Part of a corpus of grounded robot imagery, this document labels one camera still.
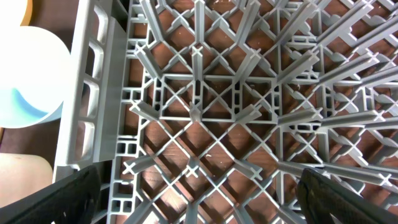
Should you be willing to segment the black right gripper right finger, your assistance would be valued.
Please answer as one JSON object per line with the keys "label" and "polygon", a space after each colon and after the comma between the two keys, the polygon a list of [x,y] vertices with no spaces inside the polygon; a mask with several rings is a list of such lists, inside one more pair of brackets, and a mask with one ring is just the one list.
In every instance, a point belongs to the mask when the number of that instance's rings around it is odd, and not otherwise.
{"label": "black right gripper right finger", "polygon": [[296,196],[307,223],[397,223],[397,215],[311,168],[303,170]]}

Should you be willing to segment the light blue bowl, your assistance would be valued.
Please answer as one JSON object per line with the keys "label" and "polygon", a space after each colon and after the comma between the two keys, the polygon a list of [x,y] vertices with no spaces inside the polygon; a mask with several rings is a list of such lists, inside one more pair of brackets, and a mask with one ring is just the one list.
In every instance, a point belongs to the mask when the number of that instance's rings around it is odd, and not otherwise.
{"label": "light blue bowl", "polygon": [[68,47],[54,33],[20,26],[1,37],[1,127],[59,119],[71,85]]}

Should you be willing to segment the white cup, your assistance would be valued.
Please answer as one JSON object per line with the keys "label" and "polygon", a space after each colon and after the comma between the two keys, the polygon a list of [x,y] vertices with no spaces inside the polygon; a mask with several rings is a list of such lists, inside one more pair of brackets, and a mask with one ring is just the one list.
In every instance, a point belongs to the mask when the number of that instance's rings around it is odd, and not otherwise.
{"label": "white cup", "polygon": [[52,183],[53,169],[43,157],[1,153],[1,207]]}

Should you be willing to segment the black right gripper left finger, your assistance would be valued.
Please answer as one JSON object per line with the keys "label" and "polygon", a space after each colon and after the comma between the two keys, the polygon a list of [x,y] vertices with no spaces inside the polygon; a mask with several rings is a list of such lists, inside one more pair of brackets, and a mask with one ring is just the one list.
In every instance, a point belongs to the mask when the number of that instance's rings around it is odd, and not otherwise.
{"label": "black right gripper left finger", "polygon": [[98,169],[90,165],[1,209],[1,223],[91,223],[100,199]]}

